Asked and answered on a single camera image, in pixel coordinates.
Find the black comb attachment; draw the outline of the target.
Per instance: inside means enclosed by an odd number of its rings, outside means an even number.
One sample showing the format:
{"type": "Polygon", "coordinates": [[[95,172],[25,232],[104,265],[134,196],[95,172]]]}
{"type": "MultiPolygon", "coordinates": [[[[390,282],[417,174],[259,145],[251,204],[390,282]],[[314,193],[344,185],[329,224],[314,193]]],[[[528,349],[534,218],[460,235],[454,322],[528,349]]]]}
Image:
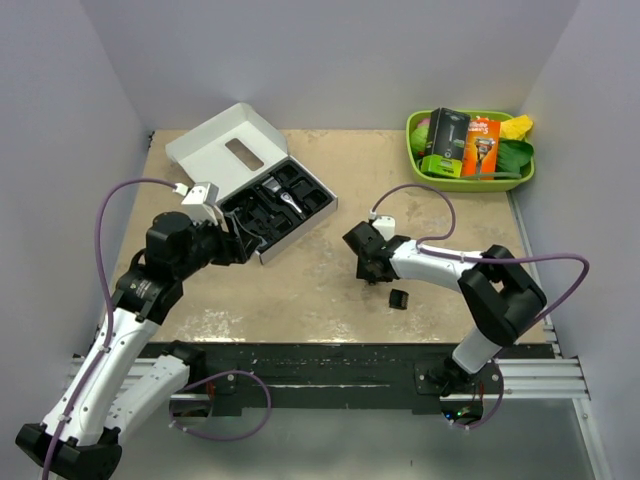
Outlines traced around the black comb attachment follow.
{"type": "Polygon", "coordinates": [[[388,304],[391,309],[406,310],[408,308],[409,293],[404,290],[392,289],[388,304]]]}

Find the white clipper kit box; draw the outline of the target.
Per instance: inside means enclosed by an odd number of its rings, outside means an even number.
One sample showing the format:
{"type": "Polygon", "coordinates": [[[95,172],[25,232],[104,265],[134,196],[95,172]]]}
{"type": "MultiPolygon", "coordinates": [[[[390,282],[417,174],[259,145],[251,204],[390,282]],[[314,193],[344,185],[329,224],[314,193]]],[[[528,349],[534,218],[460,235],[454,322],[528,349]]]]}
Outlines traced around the white clipper kit box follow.
{"type": "Polygon", "coordinates": [[[237,103],[165,147],[167,157],[194,182],[219,189],[216,212],[233,219],[265,264],[338,208],[338,198],[290,154],[279,130],[246,103],[237,103]],[[304,212],[262,186],[273,176],[304,212]]]}

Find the silver black hair clipper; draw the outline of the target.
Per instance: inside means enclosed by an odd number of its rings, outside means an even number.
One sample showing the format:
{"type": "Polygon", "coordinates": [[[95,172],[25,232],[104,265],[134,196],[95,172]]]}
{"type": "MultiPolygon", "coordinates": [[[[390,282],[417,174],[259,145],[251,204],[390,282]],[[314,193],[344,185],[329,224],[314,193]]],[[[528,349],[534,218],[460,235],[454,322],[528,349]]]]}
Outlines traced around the silver black hair clipper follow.
{"type": "Polygon", "coordinates": [[[276,198],[284,202],[286,205],[292,208],[292,210],[301,218],[304,217],[304,212],[301,207],[296,203],[291,194],[286,191],[282,185],[273,176],[267,177],[262,186],[272,193],[276,198]]]}

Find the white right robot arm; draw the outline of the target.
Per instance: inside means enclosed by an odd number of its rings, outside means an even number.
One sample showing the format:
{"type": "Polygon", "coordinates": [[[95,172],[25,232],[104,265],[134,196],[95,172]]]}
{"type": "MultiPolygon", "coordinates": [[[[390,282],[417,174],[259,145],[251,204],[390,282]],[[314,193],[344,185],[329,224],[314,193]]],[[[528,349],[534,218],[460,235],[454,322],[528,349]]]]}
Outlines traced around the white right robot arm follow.
{"type": "Polygon", "coordinates": [[[512,346],[547,303],[538,284],[500,245],[484,252],[427,251],[409,237],[383,235],[371,222],[357,224],[343,240],[357,257],[358,279],[369,284],[424,281],[462,295],[474,327],[429,373],[431,382],[459,393],[480,382],[480,370],[512,346]]]}

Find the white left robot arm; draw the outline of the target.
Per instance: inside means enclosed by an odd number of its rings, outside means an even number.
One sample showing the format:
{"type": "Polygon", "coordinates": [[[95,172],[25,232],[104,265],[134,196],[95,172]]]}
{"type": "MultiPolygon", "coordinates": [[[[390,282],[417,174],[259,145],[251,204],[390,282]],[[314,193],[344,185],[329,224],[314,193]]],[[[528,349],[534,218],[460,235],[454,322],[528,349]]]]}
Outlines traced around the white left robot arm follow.
{"type": "Polygon", "coordinates": [[[45,476],[110,478],[123,444],[154,410],[179,389],[196,392],[205,385],[203,353],[177,342],[134,385],[122,387],[182,297],[184,281],[208,265],[244,264],[258,244],[233,223],[221,227],[180,212],[154,218],[69,388],[41,422],[23,425],[16,437],[45,476]]]}

